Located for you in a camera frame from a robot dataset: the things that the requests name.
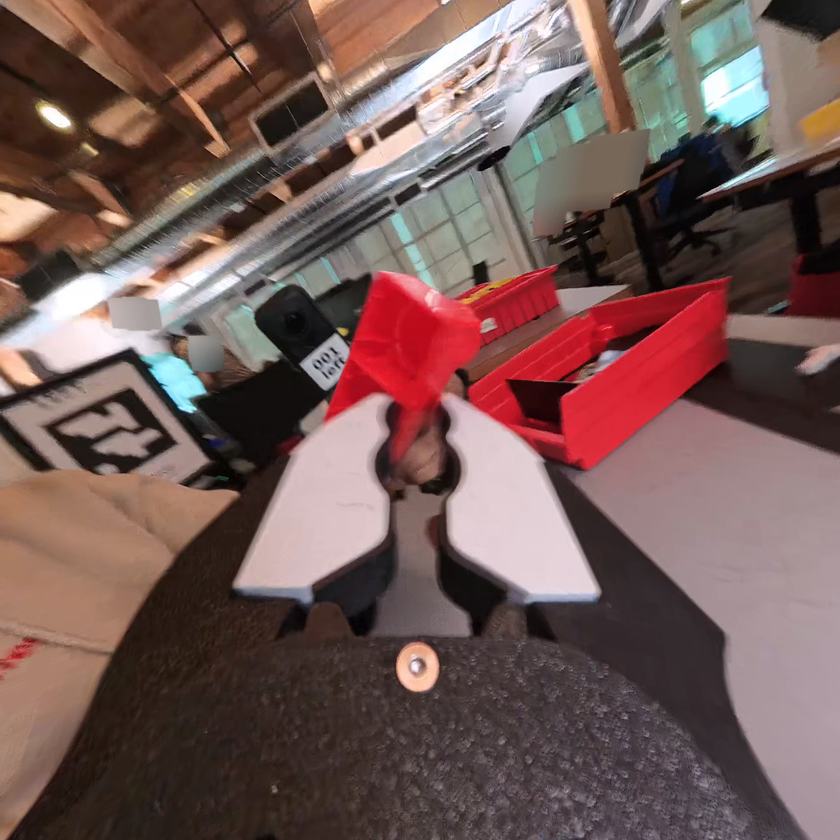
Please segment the red plastic parts bin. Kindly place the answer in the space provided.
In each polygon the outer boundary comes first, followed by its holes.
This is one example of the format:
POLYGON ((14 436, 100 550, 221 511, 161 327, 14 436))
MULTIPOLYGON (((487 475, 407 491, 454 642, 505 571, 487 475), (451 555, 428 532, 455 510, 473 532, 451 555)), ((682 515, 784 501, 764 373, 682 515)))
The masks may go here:
POLYGON ((729 276, 604 302, 484 376, 470 401, 546 459, 599 464, 728 358, 729 276), (507 380, 575 382, 561 424, 530 422, 507 380))

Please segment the red plastic toy block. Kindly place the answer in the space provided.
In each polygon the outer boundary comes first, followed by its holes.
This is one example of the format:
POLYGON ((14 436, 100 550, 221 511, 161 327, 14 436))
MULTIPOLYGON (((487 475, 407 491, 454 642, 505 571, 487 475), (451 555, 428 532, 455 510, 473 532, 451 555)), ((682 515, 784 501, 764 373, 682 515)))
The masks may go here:
POLYGON ((376 272, 327 418, 373 394, 387 395, 397 405, 395 463, 436 411, 451 376, 479 348, 480 321, 470 305, 415 277, 376 272))

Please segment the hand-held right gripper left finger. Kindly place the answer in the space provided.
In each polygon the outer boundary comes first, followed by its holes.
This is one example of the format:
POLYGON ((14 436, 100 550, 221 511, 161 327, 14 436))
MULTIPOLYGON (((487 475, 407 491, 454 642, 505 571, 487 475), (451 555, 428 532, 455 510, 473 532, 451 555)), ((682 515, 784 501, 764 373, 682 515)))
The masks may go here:
POLYGON ((293 450, 234 578, 237 595, 372 609, 396 565, 392 503, 376 472, 391 404, 370 395, 293 450))

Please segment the red ribbed crate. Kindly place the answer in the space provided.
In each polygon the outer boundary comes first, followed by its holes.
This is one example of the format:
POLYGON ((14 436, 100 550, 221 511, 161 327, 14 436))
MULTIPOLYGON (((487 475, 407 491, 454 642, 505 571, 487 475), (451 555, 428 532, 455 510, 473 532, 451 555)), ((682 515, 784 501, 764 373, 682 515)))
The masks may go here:
POLYGON ((546 266, 516 276, 494 293, 465 303, 480 321, 480 348, 558 305, 554 280, 557 269, 558 265, 546 266))

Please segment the framed marker sign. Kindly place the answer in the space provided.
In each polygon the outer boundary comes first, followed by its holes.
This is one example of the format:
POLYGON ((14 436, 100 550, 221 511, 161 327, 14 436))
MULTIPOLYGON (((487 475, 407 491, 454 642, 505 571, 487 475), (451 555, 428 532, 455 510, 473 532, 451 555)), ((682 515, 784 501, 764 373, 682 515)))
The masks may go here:
POLYGON ((1 431, 37 471, 136 474, 189 486, 221 466, 133 350, 2 398, 1 431))

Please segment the black office chair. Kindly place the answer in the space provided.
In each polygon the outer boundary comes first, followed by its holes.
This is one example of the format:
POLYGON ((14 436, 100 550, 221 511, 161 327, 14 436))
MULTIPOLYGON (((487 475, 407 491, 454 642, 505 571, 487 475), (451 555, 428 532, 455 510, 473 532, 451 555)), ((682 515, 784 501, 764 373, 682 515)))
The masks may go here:
POLYGON ((324 396, 307 374, 280 360, 246 380, 198 398, 196 407, 240 446, 247 461, 264 468, 324 396))

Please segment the wooden desk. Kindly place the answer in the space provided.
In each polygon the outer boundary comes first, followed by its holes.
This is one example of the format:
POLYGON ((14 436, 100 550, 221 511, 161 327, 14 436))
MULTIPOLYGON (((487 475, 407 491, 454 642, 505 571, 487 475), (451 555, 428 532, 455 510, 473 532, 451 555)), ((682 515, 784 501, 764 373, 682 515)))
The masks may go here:
POLYGON ((742 209, 787 203, 798 255, 822 246, 817 195, 839 185, 839 136, 775 155, 700 195, 703 203, 732 199, 742 209))

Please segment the silver air duct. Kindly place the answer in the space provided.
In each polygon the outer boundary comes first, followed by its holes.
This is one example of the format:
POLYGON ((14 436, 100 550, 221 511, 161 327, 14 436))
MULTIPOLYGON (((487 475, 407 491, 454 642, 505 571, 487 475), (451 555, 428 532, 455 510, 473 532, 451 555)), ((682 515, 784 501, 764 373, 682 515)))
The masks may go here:
POLYGON ((152 269, 157 259, 173 257, 189 235, 206 232, 240 205, 283 180, 287 186, 308 167, 323 168, 317 152, 327 140, 348 142, 350 135, 371 137, 372 146, 301 192, 292 191, 279 210, 239 238, 209 270, 233 270, 242 255, 255 253, 276 231, 296 230, 310 217, 320 223, 328 213, 345 214, 360 194, 380 196, 421 168, 453 153, 473 114, 489 111, 488 102, 523 89, 524 82, 551 70, 583 68, 577 37, 538 38, 536 29, 502 31, 473 42, 457 38, 401 76, 359 99, 352 108, 329 112, 311 129, 297 131, 278 152, 253 150, 235 157, 207 177, 185 184, 154 213, 132 226, 109 247, 89 258, 89 270, 124 282, 152 269))

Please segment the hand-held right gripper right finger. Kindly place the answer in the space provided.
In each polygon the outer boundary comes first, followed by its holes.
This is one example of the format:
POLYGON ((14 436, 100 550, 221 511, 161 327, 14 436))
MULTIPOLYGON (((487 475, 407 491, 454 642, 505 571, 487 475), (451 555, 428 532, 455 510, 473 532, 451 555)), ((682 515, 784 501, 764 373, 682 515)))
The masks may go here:
POLYGON ((443 398, 453 486, 437 525, 437 577, 470 617, 497 606, 596 604, 601 586, 543 459, 471 402, 443 398))

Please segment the person's left hand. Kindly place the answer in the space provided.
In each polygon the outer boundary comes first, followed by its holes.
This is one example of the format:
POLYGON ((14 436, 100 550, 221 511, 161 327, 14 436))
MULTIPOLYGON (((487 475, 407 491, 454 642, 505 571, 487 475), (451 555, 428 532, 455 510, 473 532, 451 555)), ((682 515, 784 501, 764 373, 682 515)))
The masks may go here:
POLYGON ((446 458, 443 426, 435 421, 418 433, 405 454, 396 461, 392 470, 392 488, 403 491, 437 479, 445 471, 446 458))

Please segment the person's beige hoodie torso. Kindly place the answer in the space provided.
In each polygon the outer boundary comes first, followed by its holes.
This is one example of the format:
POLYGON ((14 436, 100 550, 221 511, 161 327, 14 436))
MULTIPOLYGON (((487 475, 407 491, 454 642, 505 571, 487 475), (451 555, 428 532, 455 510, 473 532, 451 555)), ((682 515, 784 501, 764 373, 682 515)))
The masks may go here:
POLYGON ((109 661, 109 654, 2 632, 2 839, 60 766, 109 661))

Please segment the yellow bin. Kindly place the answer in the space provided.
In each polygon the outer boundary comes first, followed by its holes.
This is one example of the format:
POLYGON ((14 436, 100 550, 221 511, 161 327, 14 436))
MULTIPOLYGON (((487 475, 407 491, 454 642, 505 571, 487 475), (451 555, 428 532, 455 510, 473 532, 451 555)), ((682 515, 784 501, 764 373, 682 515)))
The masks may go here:
POLYGON ((804 142, 817 144, 827 142, 839 134, 839 100, 804 116, 797 124, 804 142))

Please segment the person's left forearm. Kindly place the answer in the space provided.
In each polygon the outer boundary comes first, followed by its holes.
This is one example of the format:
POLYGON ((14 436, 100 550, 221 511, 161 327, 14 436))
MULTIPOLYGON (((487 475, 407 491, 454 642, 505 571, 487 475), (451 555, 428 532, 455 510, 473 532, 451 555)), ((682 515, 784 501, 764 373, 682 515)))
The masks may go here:
POLYGON ((2 636, 111 655, 177 555, 237 499, 77 470, 3 487, 2 636))

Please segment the wooden post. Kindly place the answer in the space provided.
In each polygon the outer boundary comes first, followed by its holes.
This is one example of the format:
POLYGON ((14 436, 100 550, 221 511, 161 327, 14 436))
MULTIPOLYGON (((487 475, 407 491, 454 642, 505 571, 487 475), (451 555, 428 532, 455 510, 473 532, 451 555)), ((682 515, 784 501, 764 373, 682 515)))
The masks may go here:
POLYGON ((637 129, 629 98, 620 53, 609 24, 604 1, 569 1, 585 57, 601 93, 602 110, 610 133, 637 129))

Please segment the red fabric bag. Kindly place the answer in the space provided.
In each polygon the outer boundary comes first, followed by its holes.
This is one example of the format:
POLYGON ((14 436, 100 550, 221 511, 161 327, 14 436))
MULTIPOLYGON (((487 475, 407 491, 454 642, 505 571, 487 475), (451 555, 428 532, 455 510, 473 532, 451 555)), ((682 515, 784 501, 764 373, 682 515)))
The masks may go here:
POLYGON ((792 267, 786 314, 806 319, 839 319, 839 268, 825 268, 813 255, 797 257, 792 267))

